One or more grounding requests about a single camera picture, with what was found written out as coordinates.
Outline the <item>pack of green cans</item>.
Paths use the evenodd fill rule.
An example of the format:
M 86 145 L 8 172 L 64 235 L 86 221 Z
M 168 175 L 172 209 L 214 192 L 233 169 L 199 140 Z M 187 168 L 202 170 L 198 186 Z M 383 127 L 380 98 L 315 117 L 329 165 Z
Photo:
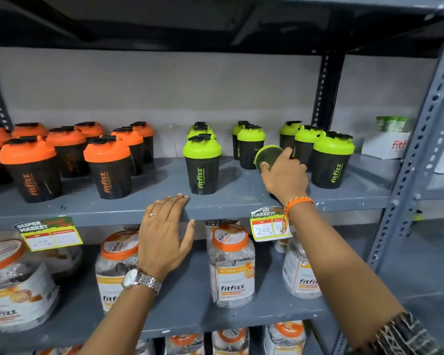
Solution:
M 408 132 L 410 118 L 397 116 L 397 115 L 385 115 L 377 116 L 375 118 L 375 123 L 377 129 L 380 132 Z

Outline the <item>black shaker cup green lid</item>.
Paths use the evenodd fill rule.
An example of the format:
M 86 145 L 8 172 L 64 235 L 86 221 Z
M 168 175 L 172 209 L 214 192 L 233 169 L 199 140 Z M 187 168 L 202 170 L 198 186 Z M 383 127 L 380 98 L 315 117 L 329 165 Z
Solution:
M 254 161 L 257 170 L 261 173 L 262 163 L 266 162 L 270 167 L 273 166 L 277 158 L 283 153 L 283 149 L 277 145 L 266 145 L 257 151 Z

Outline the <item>person's left hand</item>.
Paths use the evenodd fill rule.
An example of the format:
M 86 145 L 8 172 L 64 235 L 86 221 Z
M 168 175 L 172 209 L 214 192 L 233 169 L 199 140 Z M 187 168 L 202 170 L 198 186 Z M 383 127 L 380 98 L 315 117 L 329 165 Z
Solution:
M 168 196 L 150 204 L 139 229 L 138 268 L 160 282 L 178 268 L 179 221 L 188 196 Z

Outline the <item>silver wristwatch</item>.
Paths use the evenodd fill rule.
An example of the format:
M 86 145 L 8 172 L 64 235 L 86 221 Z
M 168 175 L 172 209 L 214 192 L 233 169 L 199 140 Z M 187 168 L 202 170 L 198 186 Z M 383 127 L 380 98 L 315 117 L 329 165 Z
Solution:
M 121 286 L 130 289 L 133 286 L 143 285 L 152 289 L 156 294 L 160 293 L 162 283 L 156 278 L 145 274 L 142 270 L 134 268 L 129 270 L 123 277 Z

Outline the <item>row of clear orange-lid jars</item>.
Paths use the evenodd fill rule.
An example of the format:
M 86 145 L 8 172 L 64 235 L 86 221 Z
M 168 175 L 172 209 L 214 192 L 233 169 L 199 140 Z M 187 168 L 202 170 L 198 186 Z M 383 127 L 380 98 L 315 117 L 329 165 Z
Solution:
M 107 314 L 123 290 L 122 282 L 136 274 L 139 236 L 136 231 L 113 233 L 101 244 L 95 263 L 101 308 Z M 237 308 L 256 294 L 255 246 L 239 224 L 213 229 L 206 242 L 212 302 Z M 54 301 L 51 270 L 44 251 L 32 252 L 23 239 L 0 242 L 0 328 L 20 326 L 42 317 Z M 288 293 L 303 300 L 321 297 L 320 287 L 296 239 L 286 248 L 282 282 Z

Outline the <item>person's right forearm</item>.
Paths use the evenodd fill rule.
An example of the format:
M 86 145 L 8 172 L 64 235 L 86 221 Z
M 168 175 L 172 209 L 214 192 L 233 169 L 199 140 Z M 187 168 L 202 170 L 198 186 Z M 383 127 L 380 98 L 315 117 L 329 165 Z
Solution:
M 353 350 L 403 306 L 349 244 L 318 214 L 307 198 L 295 198 L 285 210 L 306 252 L 320 290 Z

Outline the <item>person's right hand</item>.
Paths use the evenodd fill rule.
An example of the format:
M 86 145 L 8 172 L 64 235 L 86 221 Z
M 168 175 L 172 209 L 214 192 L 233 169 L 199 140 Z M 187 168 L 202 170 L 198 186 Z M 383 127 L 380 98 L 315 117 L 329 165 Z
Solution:
M 308 197 L 307 167 L 298 159 L 290 159 L 291 153 L 291 148 L 285 148 L 271 167 L 271 171 L 275 172 L 273 180 L 263 181 L 266 190 L 283 206 L 295 198 Z

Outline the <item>clear supplement jar orange lid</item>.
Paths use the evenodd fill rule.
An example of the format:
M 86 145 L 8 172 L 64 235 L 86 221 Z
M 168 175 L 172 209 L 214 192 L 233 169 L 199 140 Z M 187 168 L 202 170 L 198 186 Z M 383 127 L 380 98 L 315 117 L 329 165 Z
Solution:
M 302 320 L 265 325 L 263 347 L 265 355 L 302 355 L 306 332 Z
M 249 355 L 249 340 L 248 328 L 213 331 L 213 355 Z
M 164 355 L 205 355 L 204 333 L 165 337 Z

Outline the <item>group of orange-lid shaker bottles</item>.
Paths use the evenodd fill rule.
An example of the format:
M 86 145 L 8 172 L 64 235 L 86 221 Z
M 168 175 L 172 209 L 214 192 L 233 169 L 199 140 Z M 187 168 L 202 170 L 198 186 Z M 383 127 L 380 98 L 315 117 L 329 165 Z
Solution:
M 109 135 L 95 121 L 51 129 L 42 123 L 0 127 L 0 185 L 13 183 L 27 203 L 63 193 L 63 179 L 92 177 L 101 199 L 132 192 L 132 178 L 153 162 L 154 131 L 146 122 L 115 128 Z

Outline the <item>green and white price tag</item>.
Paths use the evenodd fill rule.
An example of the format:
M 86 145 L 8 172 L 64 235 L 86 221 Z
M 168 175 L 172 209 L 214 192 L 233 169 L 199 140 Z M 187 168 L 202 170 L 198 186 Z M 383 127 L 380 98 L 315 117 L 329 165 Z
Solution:
M 262 207 L 250 213 L 249 221 L 256 242 L 286 239 L 293 235 L 284 207 Z
M 71 216 L 21 222 L 14 228 L 31 252 L 83 245 Z

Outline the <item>row of green-lid shaker bottles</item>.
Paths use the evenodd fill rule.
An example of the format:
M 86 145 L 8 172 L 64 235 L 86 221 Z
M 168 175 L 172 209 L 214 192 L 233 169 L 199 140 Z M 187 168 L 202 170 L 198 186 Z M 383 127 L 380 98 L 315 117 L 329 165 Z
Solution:
M 255 155 L 265 144 L 261 126 L 239 121 L 232 129 L 233 157 L 245 170 L 256 169 Z M 279 147 L 291 148 L 291 159 L 298 159 L 311 182 L 321 189 L 341 186 L 350 157 L 355 151 L 353 137 L 336 131 L 324 131 L 300 121 L 286 121 L 279 131 Z M 213 130 L 204 122 L 191 126 L 183 147 L 189 185 L 192 193 L 211 195 L 217 191 L 222 148 Z

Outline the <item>dark patterned sleeve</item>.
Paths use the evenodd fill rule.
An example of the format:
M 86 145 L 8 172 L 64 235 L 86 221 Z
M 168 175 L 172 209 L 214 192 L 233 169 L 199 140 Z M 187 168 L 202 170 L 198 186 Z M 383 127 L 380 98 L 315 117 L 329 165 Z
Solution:
M 348 355 L 444 355 L 444 349 L 413 314 L 402 312 Z

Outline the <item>person's left forearm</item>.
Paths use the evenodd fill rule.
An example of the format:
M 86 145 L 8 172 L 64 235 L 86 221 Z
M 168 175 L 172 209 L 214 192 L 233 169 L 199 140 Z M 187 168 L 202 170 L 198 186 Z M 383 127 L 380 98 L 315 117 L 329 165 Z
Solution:
M 77 355 L 134 355 L 156 298 L 145 285 L 124 289 Z

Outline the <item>gray metal shelving unit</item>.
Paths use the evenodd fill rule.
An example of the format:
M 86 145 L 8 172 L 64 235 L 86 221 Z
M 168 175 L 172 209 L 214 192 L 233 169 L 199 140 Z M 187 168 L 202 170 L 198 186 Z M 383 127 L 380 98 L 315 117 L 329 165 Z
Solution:
M 0 0 L 0 126 L 135 121 L 155 130 L 155 161 L 130 196 L 103 200 L 89 177 L 26 204 L 0 186 L 0 236 L 22 221 L 69 215 L 83 274 L 36 329 L 0 334 L 0 350 L 83 342 L 103 317 L 93 274 L 105 233 L 140 222 L 154 200 L 189 195 L 183 220 L 243 218 L 277 202 L 232 156 L 237 121 L 278 144 L 285 121 L 348 133 L 360 148 L 375 118 L 403 115 L 399 160 L 354 154 L 338 189 L 310 186 L 316 208 L 379 274 L 404 237 L 444 149 L 444 0 Z M 218 188 L 192 193 L 183 147 L 206 123 L 222 148 Z
M 434 172 L 420 196 L 411 226 L 393 242 L 379 275 L 444 349 L 444 174 Z

